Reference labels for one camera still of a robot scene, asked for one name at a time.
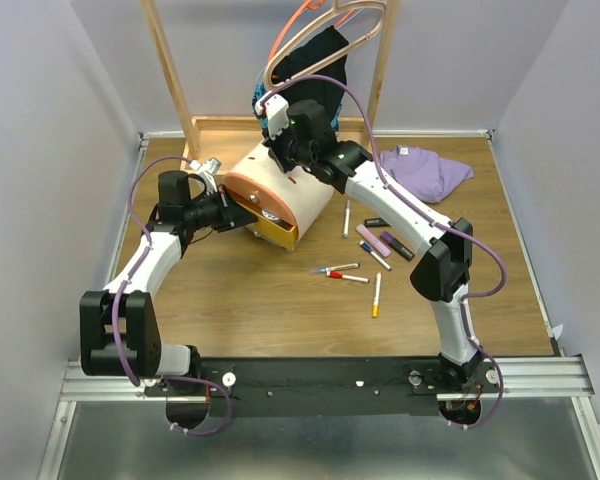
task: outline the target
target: orange marker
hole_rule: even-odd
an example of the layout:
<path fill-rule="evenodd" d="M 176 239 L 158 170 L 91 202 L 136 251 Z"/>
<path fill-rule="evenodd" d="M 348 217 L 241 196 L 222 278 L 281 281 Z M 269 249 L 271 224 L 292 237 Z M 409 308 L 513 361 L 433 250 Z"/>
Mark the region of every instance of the orange marker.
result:
<path fill-rule="evenodd" d="M 380 306 L 380 282 L 382 274 L 376 274 L 375 292 L 373 293 L 373 307 L 371 308 L 371 318 L 378 318 L 378 308 Z"/>

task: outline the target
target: screw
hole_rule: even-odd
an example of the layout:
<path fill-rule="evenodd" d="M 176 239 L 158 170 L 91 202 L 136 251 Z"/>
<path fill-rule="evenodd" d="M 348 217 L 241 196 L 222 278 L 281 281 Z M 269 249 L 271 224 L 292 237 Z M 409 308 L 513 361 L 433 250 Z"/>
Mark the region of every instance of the screw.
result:
<path fill-rule="evenodd" d="M 222 384 L 225 387 L 231 387 L 236 383 L 236 375 L 233 372 L 227 372 L 222 376 Z"/>
<path fill-rule="evenodd" d="M 420 376 L 420 372 L 416 372 L 415 370 L 409 374 L 409 383 L 414 387 L 417 387 L 422 383 L 422 377 Z"/>
<path fill-rule="evenodd" d="M 485 376 L 487 377 L 487 382 L 492 383 L 494 385 L 498 383 L 498 374 L 495 370 L 487 370 L 487 374 Z"/>

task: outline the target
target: pink hanger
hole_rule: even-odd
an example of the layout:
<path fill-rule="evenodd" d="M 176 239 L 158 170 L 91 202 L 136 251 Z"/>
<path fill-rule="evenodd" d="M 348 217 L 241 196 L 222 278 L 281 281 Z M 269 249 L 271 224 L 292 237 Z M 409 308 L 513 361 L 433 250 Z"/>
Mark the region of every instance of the pink hanger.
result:
<path fill-rule="evenodd" d="M 344 57 L 349 52 L 358 48 L 363 43 L 371 40 L 382 29 L 382 25 L 384 24 L 384 16 L 385 16 L 385 12 L 386 12 L 386 7 L 387 6 L 383 2 L 380 2 L 377 0 L 353 0 L 344 5 L 340 5 L 339 0 L 332 0 L 331 9 L 329 9 L 327 12 L 320 15 L 313 22 L 311 22 L 309 25 L 307 25 L 302 30 L 300 30 L 300 32 L 298 32 L 298 34 L 295 37 L 293 37 L 291 40 L 289 40 L 284 45 L 284 47 L 282 47 L 280 50 L 278 50 L 278 52 L 273 56 L 273 58 L 269 61 L 269 63 L 267 63 L 267 67 L 265 68 L 265 71 L 264 71 L 264 85 L 265 85 L 266 89 L 272 90 L 275 87 L 282 85 L 282 83 L 284 83 L 284 82 L 280 82 L 280 83 L 273 84 L 272 79 L 271 79 L 273 70 L 278 66 L 278 64 L 282 61 L 282 59 L 284 57 L 286 57 L 289 53 L 291 53 L 291 51 L 298 44 L 300 44 L 300 42 L 302 42 L 305 38 L 309 37 L 320 27 L 329 23 L 334 18 L 339 17 L 340 15 L 343 15 L 351 10 L 358 10 L 361 8 L 374 8 L 374 9 L 380 10 L 382 12 L 380 19 L 378 20 L 378 23 L 375 25 L 375 27 L 373 27 L 373 29 L 369 33 L 366 33 L 362 37 L 358 38 L 356 41 L 347 45 L 346 47 L 341 48 L 337 52 L 329 55 L 327 58 L 323 58 L 319 62 L 314 63 L 313 65 L 311 65 L 308 68 L 305 68 L 301 72 L 296 73 L 291 78 L 296 78 L 296 77 L 299 77 L 300 75 L 309 75 L 311 73 L 315 73 L 318 70 L 323 69 L 327 65 L 335 62 L 339 58 Z"/>

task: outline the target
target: wooden post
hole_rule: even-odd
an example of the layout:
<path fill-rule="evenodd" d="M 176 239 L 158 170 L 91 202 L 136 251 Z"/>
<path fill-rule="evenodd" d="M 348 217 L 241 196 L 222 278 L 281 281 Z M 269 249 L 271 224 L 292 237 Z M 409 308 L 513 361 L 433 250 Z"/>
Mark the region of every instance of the wooden post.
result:
<path fill-rule="evenodd" d="M 164 73 L 164 79 L 167 81 L 169 87 L 169 93 L 171 93 L 171 99 L 173 100 L 173 106 L 178 112 L 178 118 L 180 119 L 180 125 L 182 125 L 182 131 L 189 147 L 189 157 L 198 158 L 200 154 L 200 138 L 199 134 L 196 134 L 196 130 L 191 123 L 191 113 L 187 106 L 187 100 L 182 91 L 180 80 L 178 79 L 178 73 L 171 57 L 171 51 L 169 50 L 169 43 L 167 37 L 164 34 L 164 28 L 162 27 L 162 20 L 160 20 L 160 14 L 156 7 L 154 0 L 141 0 L 142 10 L 147 19 L 149 25 L 149 31 L 153 37 L 153 41 L 156 44 L 158 50 L 158 57 L 162 64 L 162 72 Z"/>
<path fill-rule="evenodd" d="M 389 62 L 389 53 L 391 52 L 391 42 L 393 41 L 393 32 L 398 23 L 398 13 L 400 13 L 400 0 L 387 0 L 387 10 L 385 12 L 384 26 L 380 36 L 380 46 L 378 47 L 378 57 L 376 58 L 376 69 L 373 72 L 373 82 L 371 83 L 371 94 L 369 95 L 369 104 L 367 105 L 367 115 L 371 127 L 376 121 L 378 112 L 378 102 L 380 101 L 380 92 L 382 83 Z M 362 133 L 362 143 L 368 144 L 369 135 L 366 130 Z"/>

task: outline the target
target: purple t-shirt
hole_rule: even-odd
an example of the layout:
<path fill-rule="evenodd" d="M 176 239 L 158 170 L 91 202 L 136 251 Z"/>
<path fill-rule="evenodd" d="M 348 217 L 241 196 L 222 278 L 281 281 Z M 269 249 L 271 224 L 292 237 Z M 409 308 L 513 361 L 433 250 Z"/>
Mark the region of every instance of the purple t-shirt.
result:
<path fill-rule="evenodd" d="M 427 203 L 442 201 L 464 180 L 473 178 L 469 165 L 419 147 L 398 145 L 394 150 L 382 152 L 380 163 L 400 185 Z"/>

